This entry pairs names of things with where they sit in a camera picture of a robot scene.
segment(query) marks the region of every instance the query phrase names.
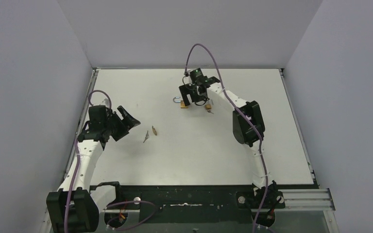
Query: screw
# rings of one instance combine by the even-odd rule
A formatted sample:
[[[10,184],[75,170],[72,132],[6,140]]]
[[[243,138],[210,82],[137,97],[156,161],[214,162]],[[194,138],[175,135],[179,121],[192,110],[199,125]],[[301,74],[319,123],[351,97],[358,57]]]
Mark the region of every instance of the screw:
[[[134,200],[141,200],[139,197],[135,197]]]
[[[239,202],[240,204],[244,204],[244,203],[245,203],[245,197],[243,197],[243,196],[239,197],[239,198],[238,198],[238,202]]]

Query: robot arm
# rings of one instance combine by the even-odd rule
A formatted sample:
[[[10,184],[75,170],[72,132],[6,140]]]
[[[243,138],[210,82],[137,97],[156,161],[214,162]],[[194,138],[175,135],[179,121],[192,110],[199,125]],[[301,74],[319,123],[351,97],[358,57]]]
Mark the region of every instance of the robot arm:
[[[112,202],[115,196],[115,188],[100,187],[93,193],[89,193],[90,182],[95,170],[96,162],[102,154],[109,137],[118,141],[129,133],[129,130],[140,124],[122,107],[118,107],[122,114],[119,118],[116,112],[103,105],[92,106],[88,110],[87,121],[78,135],[78,148],[80,162],[72,187],[71,200],[73,205],[69,207],[68,229],[70,232],[94,232],[99,223],[99,210]],[[77,159],[74,159],[72,167],[76,167]],[[47,207],[51,218],[52,228],[55,233],[64,232],[65,209],[69,186],[74,176],[71,169],[58,191],[50,192],[47,196]]]
[[[259,138],[251,126],[230,104],[225,96],[220,81],[215,77],[208,78],[207,76],[204,76],[200,68],[192,70],[186,75],[189,76],[190,82],[179,87],[185,106],[190,105],[188,99],[188,95],[190,95],[190,98],[194,103],[212,100],[215,107],[220,107],[229,113],[232,112],[233,134],[235,139],[243,144],[247,152],[251,164],[252,182],[259,189],[265,187],[266,175],[258,151]],[[236,96],[229,90],[226,90],[226,92],[230,99],[253,123],[263,137],[265,125],[258,103],[256,101],[248,102]],[[268,167],[267,175],[268,186],[270,186],[274,184],[274,181],[268,171]]]

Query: cable tie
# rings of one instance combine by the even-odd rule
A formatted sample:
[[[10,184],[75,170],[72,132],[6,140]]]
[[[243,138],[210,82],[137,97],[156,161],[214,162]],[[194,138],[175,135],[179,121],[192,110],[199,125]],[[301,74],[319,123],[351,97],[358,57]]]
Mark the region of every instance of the cable tie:
[[[218,95],[221,95],[221,93],[223,93],[225,90],[225,87],[218,93]]]

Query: white table surface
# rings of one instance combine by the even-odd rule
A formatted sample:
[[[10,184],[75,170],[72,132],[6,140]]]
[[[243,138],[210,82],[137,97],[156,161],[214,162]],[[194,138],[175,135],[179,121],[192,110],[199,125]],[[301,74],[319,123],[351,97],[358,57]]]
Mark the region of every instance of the white table surface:
[[[101,69],[94,89],[109,94],[113,109],[122,105],[141,125],[115,142],[98,160],[92,184],[125,185],[250,184],[244,148],[232,134],[230,114],[207,113],[195,105],[181,109],[182,69]],[[213,69],[204,75],[218,77]],[[223,69],[225,86],[260,104],[265,122],[264,156],[278,184],[311,184],[311,173],[277,69]],[[100,93],[93,102],[104,99]],[[152,133],[151,126],[158,131]],[[150,138],[142,143],[146,131]]]

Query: gray wall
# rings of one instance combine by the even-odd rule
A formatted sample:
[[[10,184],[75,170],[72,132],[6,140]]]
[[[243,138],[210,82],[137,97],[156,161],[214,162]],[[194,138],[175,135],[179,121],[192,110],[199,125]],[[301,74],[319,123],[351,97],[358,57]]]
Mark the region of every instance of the gray wall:
[[[284,75],[340,231],[373,232],[373,1],[324,0]]]
[[[35,233],[91,75],[56,0],[0,0],[0,233]]]
[[[283,67],[322,0],[58,0],[94,67]],[[192,64],[212,65],[203,49]]]

